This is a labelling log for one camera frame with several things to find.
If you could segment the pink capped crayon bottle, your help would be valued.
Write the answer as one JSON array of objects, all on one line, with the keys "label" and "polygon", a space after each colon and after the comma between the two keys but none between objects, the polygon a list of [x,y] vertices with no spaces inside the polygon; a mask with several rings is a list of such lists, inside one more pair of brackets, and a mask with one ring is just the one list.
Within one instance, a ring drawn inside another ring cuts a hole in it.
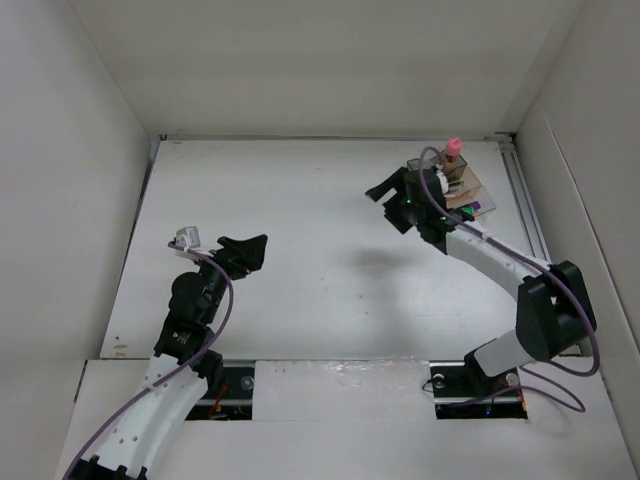
[{"label": "pink capped crayon bottle", "polygon": [[463,142],[460,138],[450,138],[447,141],[441,160],[441,164],[445,170],[451,170],[455,167],[461,154],[462,147]]}]

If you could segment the green cap highlighter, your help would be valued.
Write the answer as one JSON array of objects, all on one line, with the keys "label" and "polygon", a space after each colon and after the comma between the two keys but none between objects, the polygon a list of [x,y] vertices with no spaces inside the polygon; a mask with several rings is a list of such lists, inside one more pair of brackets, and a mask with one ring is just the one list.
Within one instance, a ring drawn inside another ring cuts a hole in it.
[{"label": "green cap highlighter", "polygon": [[456,209],[451,209],[448,213],[460,222],[473,222],[475,220],[475,215],[473,210],[467,207],[460,207]]}]

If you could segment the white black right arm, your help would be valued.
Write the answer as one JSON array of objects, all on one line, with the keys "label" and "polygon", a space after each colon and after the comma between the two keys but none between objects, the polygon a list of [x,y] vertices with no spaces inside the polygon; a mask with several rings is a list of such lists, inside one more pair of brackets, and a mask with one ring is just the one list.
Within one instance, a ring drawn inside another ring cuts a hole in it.
[{"label": "white black right arm", "polygon": [[491,235],[462,208],[449,209],[434,169],[401,167],[366,193],[382,202],[400,233],[416,230],[441,253],[474,267],[516,302],[515,325],[464,357],[462,381],[474,395],[531,363],[552,363],[569,347],[594,342],[597,323],[580,269],[525,255]]}]

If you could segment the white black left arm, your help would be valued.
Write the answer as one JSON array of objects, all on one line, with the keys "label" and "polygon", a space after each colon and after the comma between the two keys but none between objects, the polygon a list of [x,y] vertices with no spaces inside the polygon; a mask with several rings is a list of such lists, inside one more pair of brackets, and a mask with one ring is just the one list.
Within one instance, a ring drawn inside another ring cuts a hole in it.
[{"label": "white black left arm", "polygon": [[211,327],[222,304],[232,307],[234,282],[260,270],[268,237],[221,237],[202,249],[194,227],[178,230],[168,246],[196,270],[176,277],[168,313],[134,396],[86,441],[66,479],[150,479],[197,402],[219,392],[223,357],[213,351],[225,327]]}]

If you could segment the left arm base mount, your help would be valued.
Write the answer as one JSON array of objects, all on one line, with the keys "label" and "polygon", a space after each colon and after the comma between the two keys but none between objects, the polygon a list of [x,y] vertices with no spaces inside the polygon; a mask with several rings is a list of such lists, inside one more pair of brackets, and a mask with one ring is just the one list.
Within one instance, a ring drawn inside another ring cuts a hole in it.
[{"label": "left arm base mount", "polygon": [[226,364],[219,388],[207,392],[191,409],[186,420],[250,421],[254,387],[254,363]]}]

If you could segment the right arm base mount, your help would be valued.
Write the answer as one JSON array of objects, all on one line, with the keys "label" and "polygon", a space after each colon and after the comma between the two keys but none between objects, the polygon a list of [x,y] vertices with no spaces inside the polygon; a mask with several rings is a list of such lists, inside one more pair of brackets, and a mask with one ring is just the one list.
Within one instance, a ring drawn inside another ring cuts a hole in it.
[{"label": "right arm base mount", "polygon": [[487,377],[463,361],[433,361],[422,389],[433,395],[438,420],[528,418],[516,369]]}]

